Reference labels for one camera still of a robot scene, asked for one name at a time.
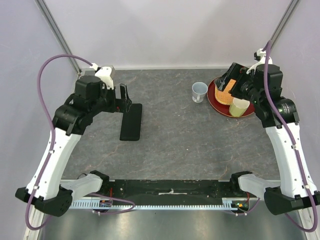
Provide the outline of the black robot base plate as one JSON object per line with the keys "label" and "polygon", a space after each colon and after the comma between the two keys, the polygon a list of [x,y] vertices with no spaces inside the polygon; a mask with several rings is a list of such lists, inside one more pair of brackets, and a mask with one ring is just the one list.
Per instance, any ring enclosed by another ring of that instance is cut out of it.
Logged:
{"label": "black robot base plate", "polygon": [[135,203],[216,204],[228,199],[253,199],[255,195],[236,190],[230,181],[216,179],[140,180],[116,179],[104,182],[97,192]]}

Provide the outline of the black zippered tool case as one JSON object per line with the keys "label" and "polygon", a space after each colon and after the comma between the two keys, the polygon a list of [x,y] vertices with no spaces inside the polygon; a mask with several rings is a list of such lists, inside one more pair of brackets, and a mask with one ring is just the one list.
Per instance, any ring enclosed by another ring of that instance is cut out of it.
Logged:
{"label": "black zippered tool case", "polygon": [[122,116],[120,141],[138,141],[141,136],[143,105],[133,103]]}

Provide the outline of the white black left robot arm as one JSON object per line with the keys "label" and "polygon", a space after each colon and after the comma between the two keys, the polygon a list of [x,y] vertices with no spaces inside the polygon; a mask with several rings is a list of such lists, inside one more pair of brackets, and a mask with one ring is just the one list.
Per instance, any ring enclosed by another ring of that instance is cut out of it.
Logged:
{"label": "white black left robot arm", "polygon": [[110,191],[109,176],[97,170],[69,184],[62,184],[61,178],[73,149],[93,118],[101,112],[126,113],[131,105],[125,84],[120,84],[120,98],[116,98],[116,91],[99,77],[80,77],[74,93],[50,120],[54,130],[40,165],[30,183],[16,190],[16,198],[31,203],[44,214],[60,217],[73,201],[86,195],[106,196]]}

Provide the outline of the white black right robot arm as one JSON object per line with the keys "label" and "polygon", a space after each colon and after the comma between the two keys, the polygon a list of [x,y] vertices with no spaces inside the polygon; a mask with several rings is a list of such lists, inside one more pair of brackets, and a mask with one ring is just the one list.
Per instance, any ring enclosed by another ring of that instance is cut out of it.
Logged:
{"label": "white black right robot arm", "polygon": [[311,207],[310,199],[320,203],[318,191],[310,176],[300,138],[299,115],[296,105],[282,94],[283,72],[279,66],[259,64],[254,70],[232,63],[229,69],[214,80],[218,90],[230,80],[235,84],[229,91],[232,97],[249,101],[265,129],[277,161],[280,183],[264,180],[250,171],[234,173],[229,191],[235,197],[245,192],[264,200],[273,215]]}

